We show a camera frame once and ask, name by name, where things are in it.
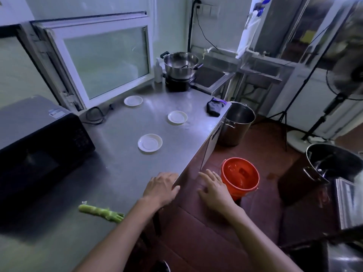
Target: forearm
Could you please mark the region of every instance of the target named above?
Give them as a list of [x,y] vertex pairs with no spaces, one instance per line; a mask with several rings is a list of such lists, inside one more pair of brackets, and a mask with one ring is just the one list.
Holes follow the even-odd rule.
[[302,272],[246,215],[239,206],[223,214],[235,232],[254,265],[265,272]]
[[140,199],[124,220],[108,234],[74,270],[74,272],[120,272],[145,225],[158,206]]

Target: microwave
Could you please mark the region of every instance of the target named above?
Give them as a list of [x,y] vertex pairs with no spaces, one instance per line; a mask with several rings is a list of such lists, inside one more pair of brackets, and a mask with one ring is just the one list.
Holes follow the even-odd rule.
[[55,181],[94,150],[78,116],[42,96],[0,109],[0,202]]

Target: wall socket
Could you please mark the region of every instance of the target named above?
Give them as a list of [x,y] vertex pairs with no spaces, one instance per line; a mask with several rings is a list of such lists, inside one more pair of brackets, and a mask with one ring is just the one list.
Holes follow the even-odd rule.
[[198,4],[198,16],[208,17],[212,19],[217,19],[219,16],[219,6],[212,6],[208,4]]

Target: hand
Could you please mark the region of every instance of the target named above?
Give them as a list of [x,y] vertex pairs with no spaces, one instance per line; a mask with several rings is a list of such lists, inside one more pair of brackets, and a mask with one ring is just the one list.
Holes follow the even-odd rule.
[[206,182],[208,192],[199,189],[198,193],[210,209],[224,215],[225,212],[237,206],[219,175],[210,170],[206,170],[205,174],[200,172],[199,175]]
[[176,173],[159,173],[151,178],[143,193],[143,198],[156,205],[157,210],[169,204],[178,194],[180,186],[173,184],[178,178]]

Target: soap bottle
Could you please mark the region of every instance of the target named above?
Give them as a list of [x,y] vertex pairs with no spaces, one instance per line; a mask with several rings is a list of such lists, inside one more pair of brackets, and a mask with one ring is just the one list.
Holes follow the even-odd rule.
[[156,83],[161,83],[163,81],[163,68],[160,66],[160,62],[158,59],[154,65],[154,76],[154,81]]

